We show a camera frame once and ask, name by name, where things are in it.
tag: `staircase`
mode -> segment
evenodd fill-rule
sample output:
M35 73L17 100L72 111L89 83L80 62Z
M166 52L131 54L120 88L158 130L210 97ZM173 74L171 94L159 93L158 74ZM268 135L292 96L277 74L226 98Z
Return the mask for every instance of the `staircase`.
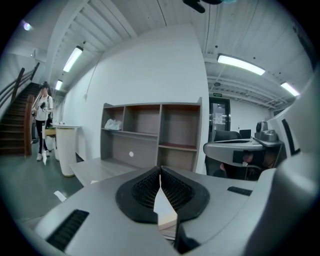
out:
M39 84L30 83L15 99L0 121L0 155L23 155L25 107L28 95L37 97Z

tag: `person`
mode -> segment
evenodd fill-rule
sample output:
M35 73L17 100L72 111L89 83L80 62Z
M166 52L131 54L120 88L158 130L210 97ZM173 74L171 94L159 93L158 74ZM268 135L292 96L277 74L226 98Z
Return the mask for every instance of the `person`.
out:
M41 161L43 158L42 147L44 147L46 156L47 157L50 156L46 142L43 140L44 136L42 134L42 126L46 125L46 121L48 120L50 113L52 113L54 109L54 103L51 97L51 90L48 82L45 81L40 86L40 88L41 88L40 97L37 100L34 108L35 126L36 126L37 133L39 135L39 152L36 158L37 161Z

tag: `white wall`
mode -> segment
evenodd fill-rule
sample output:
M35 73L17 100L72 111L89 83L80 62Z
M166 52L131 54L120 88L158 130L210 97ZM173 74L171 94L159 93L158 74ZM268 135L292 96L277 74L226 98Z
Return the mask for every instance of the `white wall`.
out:
M0 59L0 91L13 82L19 75L21 68L25 68L25 73L31 71L36 66L36 61L31 56L25 57L4 52ZM27 81L17 91L17 95L30 83ZM0 108L0 119L11 102L11 97Z
M251 136L256 132L257 123L271 118L267 108L259 107L236 100L230 100L231 123L230 131L251 129Z
M87 160L100 157L104 103L195 103L199 97L203 104L202 136L196 172L202 173L202 148L209 129L209 94L203 56L191 25L153 30L106 52L95 71L93 67L85 72L66 95L63 122L82 126L76 151Z

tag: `stair railing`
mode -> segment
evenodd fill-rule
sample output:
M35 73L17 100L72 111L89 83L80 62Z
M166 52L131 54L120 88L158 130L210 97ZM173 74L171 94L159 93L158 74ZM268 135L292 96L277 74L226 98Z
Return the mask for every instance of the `stair railing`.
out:
M35 102L36 102L35 97L29 94L25 104L24 120L23 120L23 140L24 140L24 156L25 157L32 155L31 142L32 142L33 116L31 112Z
M39 65L40 65L40 63L38 62L35 65L34 69L32 69L31 71L29 71L25 74L24 74L25 68L21 68L18 77L0 91L0 108L7 101L7 99L9 99L9 97L11 97L11 103L14 102L14 100L16 99L16 96L17 96L18 89L23 84L25 84L28 80L32 81L32 79L35 76L35 73L37 72Z
M21 68L18 77L0 91L0 108L9 99L9 97L11 97L10 104L7 106L7 108L9 108L9 106L16 99L18 89L23 84L25 84L28 80L31 80L31 81L33 80L39 65L40 63L38 62L35 65L34 69L32 69L27 73L24 73L25 68ZM24 155L25 156L30 156L32 154L31 141L32 141L33 117L31 115L31 111L34 105L34 99L35 97L33 95L28 95L27 102L24 109L23 138L24 138Z

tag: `white bag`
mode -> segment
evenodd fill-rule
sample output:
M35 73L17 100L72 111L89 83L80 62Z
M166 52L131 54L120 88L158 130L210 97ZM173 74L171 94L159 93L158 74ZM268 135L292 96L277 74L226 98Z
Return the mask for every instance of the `white bag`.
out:
M108 130L121 130L121 125L122 125L121 121L109 119L106 122L104 128Z

